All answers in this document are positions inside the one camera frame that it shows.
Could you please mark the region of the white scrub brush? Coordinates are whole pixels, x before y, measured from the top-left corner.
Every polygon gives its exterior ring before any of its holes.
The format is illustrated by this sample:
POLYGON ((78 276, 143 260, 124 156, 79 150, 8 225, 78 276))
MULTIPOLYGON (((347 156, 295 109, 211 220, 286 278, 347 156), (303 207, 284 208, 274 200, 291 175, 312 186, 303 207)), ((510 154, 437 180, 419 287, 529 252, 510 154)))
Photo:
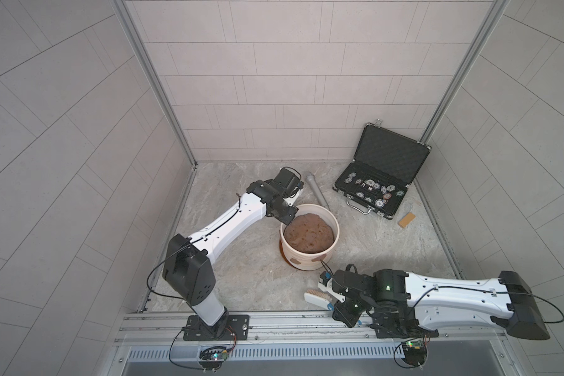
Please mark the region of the white scrub brush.
POLYGON ((333 298, 322 291, 309 289, 304 293, 304 300, 311 305, 320 307, 324 310, 332 311, 334 309, 333 298))

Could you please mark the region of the white ceramic pot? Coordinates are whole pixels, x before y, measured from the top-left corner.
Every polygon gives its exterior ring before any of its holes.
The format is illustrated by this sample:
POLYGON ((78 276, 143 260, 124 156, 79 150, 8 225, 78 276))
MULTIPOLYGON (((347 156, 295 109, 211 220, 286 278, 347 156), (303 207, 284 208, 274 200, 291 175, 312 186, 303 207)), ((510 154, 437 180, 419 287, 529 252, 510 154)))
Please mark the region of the white ceramic pot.
POLYGON ((336 217, 332 214, 331 211, 327 210, 326 208, 315 205, 315 204, 303 204, 298 206, 297 216, 303 216, 308 213, 313 213, 321 217, 321 219, 326 222, 332 228, 332 231, 335 235, 335 242, 332 246, 324 252, 316 253, 316 254, 306 254, 302 252, 298 252, 294 250, 288 243, 285 241, 284 238, 284 230, 287 226, 282 224, 280 226, 280 240, 283 244, 283 249, 285 255, 290 263, 292 263, 295 268, 303 270, 303 271, 314 271, 316 269, 320 269, 322 266, 322 262, 328 262, 335 250, 335 247, 339 243, 340 239, 340 225, 336 217))

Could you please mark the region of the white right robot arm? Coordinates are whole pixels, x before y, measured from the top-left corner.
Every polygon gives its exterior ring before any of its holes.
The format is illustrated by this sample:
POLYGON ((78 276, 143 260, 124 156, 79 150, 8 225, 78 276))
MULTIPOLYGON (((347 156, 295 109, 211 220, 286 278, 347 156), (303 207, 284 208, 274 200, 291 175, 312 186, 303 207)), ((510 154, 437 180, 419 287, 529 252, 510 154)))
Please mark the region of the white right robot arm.
POLYGON ((514 338, 550 338, 529 285, 514 271, 486 280, 451 280, 382 269, 368 276, 352 266, 320 275, 336 302, 332 317, 356 327, 363 315, 377 338, 436 338, 445 327, 491 327, 514 338))

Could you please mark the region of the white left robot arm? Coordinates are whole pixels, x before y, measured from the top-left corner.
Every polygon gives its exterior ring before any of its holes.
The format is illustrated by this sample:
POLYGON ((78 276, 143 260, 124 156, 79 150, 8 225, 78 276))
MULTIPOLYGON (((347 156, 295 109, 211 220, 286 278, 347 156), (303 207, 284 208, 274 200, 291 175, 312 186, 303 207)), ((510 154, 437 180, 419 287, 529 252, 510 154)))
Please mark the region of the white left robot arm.
POLYGON ((254 223, 272 217, 284 225, 295 218, 295 201, 302 193, 302 176, 283 167, 270 180, 251 183, 231 208, 191 234, 169 241, 162 278, 210 328, 223 325, 228 312, 214 293, 213 266, 225 249, 254 223))

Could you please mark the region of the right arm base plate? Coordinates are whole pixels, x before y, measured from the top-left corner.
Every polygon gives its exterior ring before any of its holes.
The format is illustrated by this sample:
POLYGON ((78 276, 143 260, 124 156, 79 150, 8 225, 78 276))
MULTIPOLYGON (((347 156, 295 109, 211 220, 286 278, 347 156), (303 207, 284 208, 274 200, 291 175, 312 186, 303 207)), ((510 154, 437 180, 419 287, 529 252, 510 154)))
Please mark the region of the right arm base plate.
POLYGON ((371 314, 371 329, 377 338, 438 338, 438 330, 424 329, 419 325, 413 313, 376 313, 371 314))

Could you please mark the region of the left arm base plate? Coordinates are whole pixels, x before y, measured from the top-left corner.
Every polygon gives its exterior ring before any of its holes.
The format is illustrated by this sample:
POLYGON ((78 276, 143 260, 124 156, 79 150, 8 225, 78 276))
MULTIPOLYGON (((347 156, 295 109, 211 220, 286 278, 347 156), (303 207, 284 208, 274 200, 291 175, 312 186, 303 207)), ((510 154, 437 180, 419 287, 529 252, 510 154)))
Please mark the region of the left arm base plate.
POLYGON ((227 312, 213 326, 209 326, 199 316, 188 318, 184 329, 183 340, 191 341, 244 341, 248 337, 249 315, 229 314, 227 312))

